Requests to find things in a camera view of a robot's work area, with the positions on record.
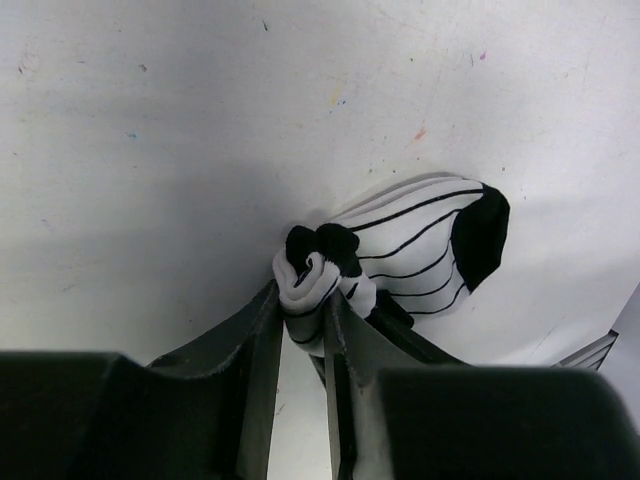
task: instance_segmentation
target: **white backdrop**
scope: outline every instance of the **white backdrop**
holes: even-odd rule
[[[605,333],[640,280],[640,4],[444,3],[1,2],[0,348],[148,361],[291,222],[436,171],[512,222],[428,338],[549,364]]]

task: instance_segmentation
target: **sock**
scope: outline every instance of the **sock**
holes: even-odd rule
[[[320,307],[336,290],[361,318],[376,295],[410,326],[451,314],[500,266],[508,219],[498,190],[445,174],[388,190],[315,232],[294,227],[273,260],[289,335],[323,357]]]
[[[500,265],[509,204],[496,189],[432,177],[334,219],[360,239],[357,255],[379,290],[415,321],[454,312]]]
[[[347,228],[325,224],[317,232],[296,226],[273,259],[280,305],[289,336],[300,348],[324,357],[320,307],[336,290],[365,318],[376,303],[376,286],[362,271],[358,237]]]

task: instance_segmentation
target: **stain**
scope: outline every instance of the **stain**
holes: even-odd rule
[[[424,129],[424,127],[422,127],[420,129],[420,131],[416,134],[415,137],[413,137],[413,140],[415,142],[417,142],[418,140],[420,140],[422,137],[424,137],[427,134],[427,131]]]
[[[51,224],[47,221],[46,218],[41,219],[40,222],[42,223],[44,228],[46,228],[49,231],[49,233],[54,232],[55,229],[51,226]]]
[[[40,57],[32,53],[24,53],[18,63],[18,71],[28,79],[32,79],[40,68]]]
[[[338,85],[333,89],[333,93],[331,94],[331,98],[329,98],[329,103],[331,105],[337,105],[338,99],[340,98],[340,93],[342,92],[342,85]]]

